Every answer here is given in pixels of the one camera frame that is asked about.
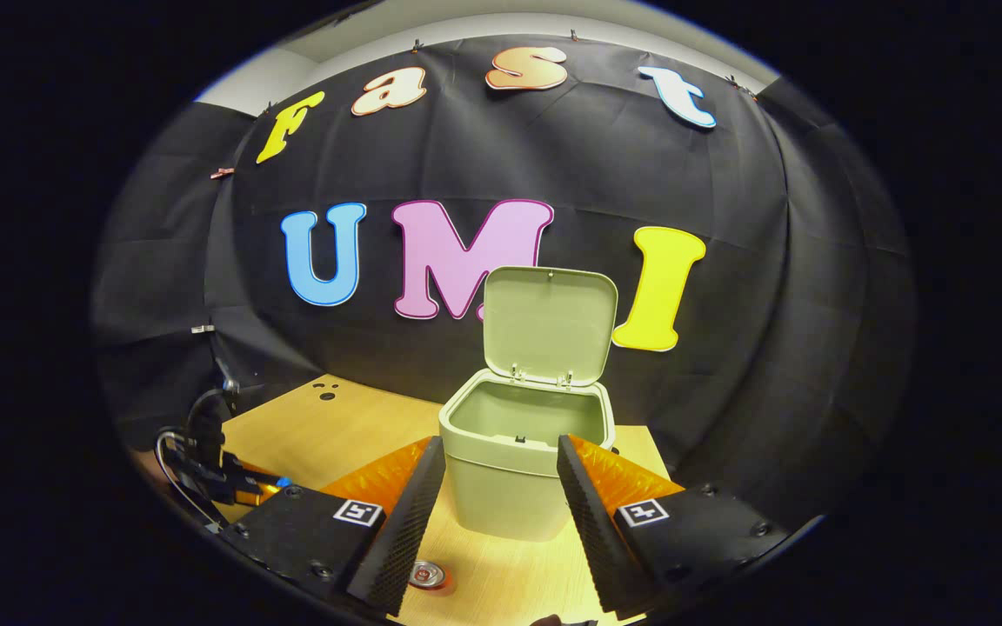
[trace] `black fabric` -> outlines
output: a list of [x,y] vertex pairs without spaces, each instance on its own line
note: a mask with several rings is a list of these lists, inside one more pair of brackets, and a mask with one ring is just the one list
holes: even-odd
[[213,104],[180,112],[128,176],[103,231],[91,319],[100,381],[127,444],[148,449],[214,382],[203,302],[207,225],[254,118]]
[[[563,50],[567,82],[486,87],[492,57],[517,46]],[[351,114],[367,82],[409,66],[426,70],[422,99]],[[640,66],[701,88],[716,127],[675,117]],[[276,112],[318,91],[323,102],[286,150],[255,163]],[[205,314],[217,328],[214,357],[250,392],[242,409],[320,373],[447,401],[485,366],[481,322],[473,312],[454,320],[443,305],[432,320],[395,312],[403,240],[391,211],[441,201],[469,241],[497,202],[530,198],[556,210],[540,264],[608,274],[620,293],[617,324],[636,295],[637,227],[706,242],[675,318],[678,346],[613,348],[601,377],[616,423],[647,425],[675,480],[719,478],[797,528],[844,492],[891,423],[913,340],[907,242],[867,159],[786,82],[757,102],[719,76],[640,50],[486,36],[331,76],[275,104],[235,141],[234,158],[218,163],[232,162],[234,175],[212,181],[201,305],[136,317],[135,332]],[[327,209],[347,201],[366,203],[359,288],[345,304],[311,305],[290,285],[282,218],[319,215],[313,265],[330,276]],[[481,301],[478,289],[471,310]]]

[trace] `yellow letter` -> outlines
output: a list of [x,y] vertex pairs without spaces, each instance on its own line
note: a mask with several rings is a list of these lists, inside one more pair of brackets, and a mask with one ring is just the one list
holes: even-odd
[[270,139],[266,141],[266,147],[263,148],[262,154],[258,155],[258,162],[262,163],[263,160],[281,154],[281,150],[286,149],[286,135],[293,134],[304,122],[307,110],[320,102],[323,102],[323,91],[310,96],[310,98],[304,98],[301,102],[279,112],[274,130],[270,132]]
[[557,66],[567,55],[558,48],[508,48],[493,57],[485,82],[494,89],[549,89],[567,80]]
[[366,84],[366,93],[354,100],[351,112],[355,115],[370,115],[385,107],[395,109],[407,106],[428,92],[423,88],[423,83],[425,68],[421,67],[407,67],[378,76]]
[[672,326],[693,261],[706,254],[706,244],[691,233],[663,226],[637,228],[632,240],[643,252],[640,284],[629,318],[613,330],[613,344],[633,350],[666,353],[679,336]]

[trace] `black backdrop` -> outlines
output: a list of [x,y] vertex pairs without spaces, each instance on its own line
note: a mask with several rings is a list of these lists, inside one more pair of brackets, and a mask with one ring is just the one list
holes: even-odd
[[[563,50],[567,82],[490,89],[492,57],[517,46]],[[421,100],[351,114],[363,84],[413,64],[426,71]],[[716,127],[672,114],[640,66],[678,71],[701,88]],[[276,111],[318,91],[323,102],[286,150],[255,163]],[[678,346],[615,347],[601,378],[617,424],[647,425],[683,483],[720,477],[796,527],[851,483],[891,423],[913,339],[906,239],[867,159],[786,82],[756,102],[719,76],[640,50],[485,36],[351,68],[249,122],[192,104],[115,207],[95,318],[112,346],[101,356],[111,407],[139,447],[209,385],[212,353],[250,390],[246,407],[319,373],[450,398],[485,364],[481,324],[442,307],[432,320],[393,309],[403,240],[391,213],[414,199],[441,201],[463,240],[498,201],[550,203],[539,264],[608,274],[620,293],[617,324],[636,295],[637,227],[706,242],[675,318]],[[212,140],[199,146],[196,135]],[[223,166],[235,167],[233,177],[207,178]],[[345,304],[314,306],[292,292],[281,221],[346,201],[366,203],[359,288]],[[136,238],[169,224],[159,237]],[[325,220],[313,249],[317,273],[334,274]],[[472,308],[482,297],[478,289]],[[156,317],[164,310],[171,316]],[[203,324],[217,333],[190,336]]]
[[[29,9],[0,11],[0,623],[311,623],[128,468],[87,300],[103,217],[149,139],[225,68],[327,8],[266,4],[256,20],[171,3]],[[688,16],[847,123],[902,206],[922,301],[914,384],[875,471],[799,554],[690,622],[1002,623],[1002,118],[978,123],[1002,102],[1002,3],[693,4]]]

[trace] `cable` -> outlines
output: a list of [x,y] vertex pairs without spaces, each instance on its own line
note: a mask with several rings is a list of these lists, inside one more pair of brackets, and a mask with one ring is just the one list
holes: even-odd
[[177,483],[175,483],[175,479],[172,478],[171,473],[168,472],[168,467],[164,465],[164,460],[161,458],[160,455],[161,443],[163,440],[166,439],[171,439],[173,441],[176,441],[177,439],[182,439],[182,437],[180,437],[179,435],[175,435],[174,432],[168,432],[168,431],[162,432],[160,433],[160,435],[156,436],[156,446],[154,448],[154,454],[156,456],[156,464],[160,465],[161,471],[164,472],[164,478],[166,478],[169,481],[169,483],[172,484],[172,487],[174,487],[175,490],[178,491],[180,495],[183,496],[184,500],[187,500],[188,504],[191,504],[191,506],[194,507],[195,510],[198,511],[203,517],[206,517],[207,524],[218,524],[218,522],[215,522],[215,520],[211,518],[211,516],[207,515],[206,512],[203,512],[202,508],[199,508],[199,505],[196,504],[194,500],[192,500],[191,497],[189,497],[186,494],[186,492],[183,491],[183,488],[181,488]]

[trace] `bin lid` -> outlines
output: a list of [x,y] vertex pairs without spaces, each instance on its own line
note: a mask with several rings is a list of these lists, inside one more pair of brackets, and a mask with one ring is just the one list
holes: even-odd
[[485,278],[485,364],[502,377],[554,384],[601,377],[616,320],[616,285],[603,273],[498,266]]

